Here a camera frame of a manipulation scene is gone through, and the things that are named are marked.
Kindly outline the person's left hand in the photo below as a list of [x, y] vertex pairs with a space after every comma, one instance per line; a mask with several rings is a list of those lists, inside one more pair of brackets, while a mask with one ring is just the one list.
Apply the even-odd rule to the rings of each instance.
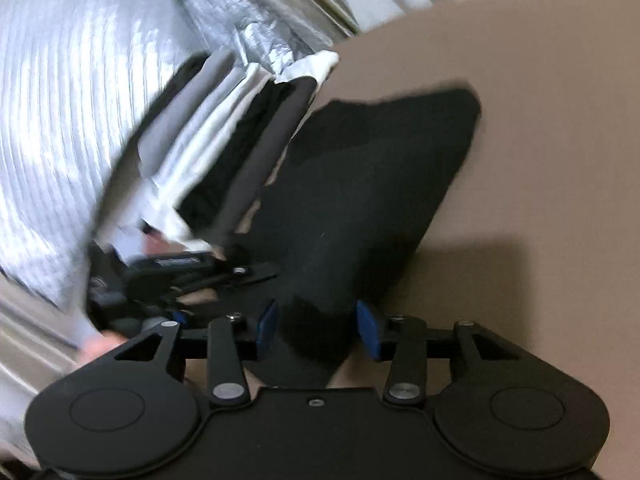
[[[168, 240], [160, 231], [144, 232], [137, 228], [120, 230], [113, 240], [112, 247], [124, 263], [130, 263], [137, 258], [163, 256], [188, 250], [185, 244]], [[85, 340], [78, 351], [76, 365], [86, 365], [127, 341], [126, 336], [114, 330], [101, 330], [99, 335]]]

